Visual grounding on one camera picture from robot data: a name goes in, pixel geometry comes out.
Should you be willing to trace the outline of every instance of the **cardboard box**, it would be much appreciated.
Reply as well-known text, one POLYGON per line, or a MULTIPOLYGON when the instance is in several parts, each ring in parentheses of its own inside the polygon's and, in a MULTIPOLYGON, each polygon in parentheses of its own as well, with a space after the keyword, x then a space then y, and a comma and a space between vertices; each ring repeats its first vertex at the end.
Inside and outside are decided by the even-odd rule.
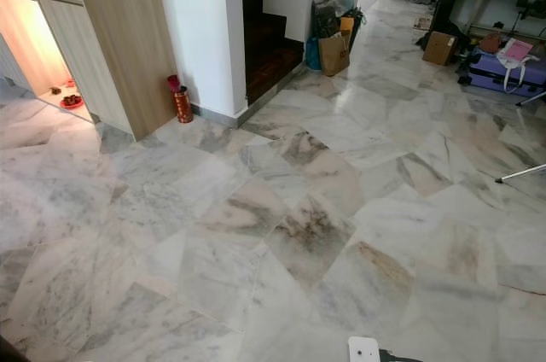
POLYGON ((423 61, 430 61, 437 65, 448 65, 455 52, 457 38, 440 32, 432 32, 428 39, 427 49, 423 61))

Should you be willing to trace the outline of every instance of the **white object on floor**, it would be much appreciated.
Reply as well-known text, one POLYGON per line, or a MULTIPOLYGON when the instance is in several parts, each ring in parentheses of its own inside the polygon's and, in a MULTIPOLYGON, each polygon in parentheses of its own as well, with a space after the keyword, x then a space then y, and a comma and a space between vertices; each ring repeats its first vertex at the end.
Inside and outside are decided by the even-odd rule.
POLYGON ((374 338, 351 336, 349 338, 350 362, 380 362, 379 345, 374 338))

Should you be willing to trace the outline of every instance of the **wooden staircase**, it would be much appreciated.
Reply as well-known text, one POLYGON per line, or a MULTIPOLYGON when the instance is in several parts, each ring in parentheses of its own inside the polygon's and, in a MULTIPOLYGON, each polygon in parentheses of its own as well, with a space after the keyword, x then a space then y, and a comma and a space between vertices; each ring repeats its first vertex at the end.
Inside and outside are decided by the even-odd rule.
POLYGON ((265 14, 264 0, 242 0, 247 99, 252 104, 298 66, 304 44, 284 37, 285 16, 265 14))

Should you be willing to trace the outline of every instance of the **marble floor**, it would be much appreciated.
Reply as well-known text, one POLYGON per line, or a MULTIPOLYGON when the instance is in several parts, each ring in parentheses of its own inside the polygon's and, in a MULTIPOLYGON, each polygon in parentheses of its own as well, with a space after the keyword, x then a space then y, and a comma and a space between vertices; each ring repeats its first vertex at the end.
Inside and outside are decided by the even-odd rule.
POLYGON ((378 0, 351 65, 240 130, 139 143, 0 90, 0 330, 33 362, 425 362, 546 354, 546 103, 421 60, 378 0))

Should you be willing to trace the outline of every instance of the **metal stand leg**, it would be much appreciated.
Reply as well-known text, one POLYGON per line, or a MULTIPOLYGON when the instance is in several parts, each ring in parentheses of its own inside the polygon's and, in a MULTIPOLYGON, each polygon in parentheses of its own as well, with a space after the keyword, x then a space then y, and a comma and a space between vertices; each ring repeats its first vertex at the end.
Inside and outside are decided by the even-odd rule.
POLYGON ((540 170, 544 170, 544 169, 546 169, 546 164, 541 164, 540 166, 536 166, 536 167, 533 167, 533 168, 528 168, 527 170, 523 170, 521 172, 515 172, 513 174, 509 174, 508 176, 496 178, 495 182, 499 183, 499 184, 502 184, 502 183, 504 183, 505 180, 508 180, 509 178, 524 176, 526 174, 529 174, 530 172, 539 172, 540 170))
POLYGON ((546 96, 546 90, 543 91, 542 93, 539 93, 536 96, 529 97, 527 100, 524 100, 523 102, 516 103, 515 105, 518 107, 521 107, 526 103, 534 102, 535 100, 540 99, 542 96, 546 96))

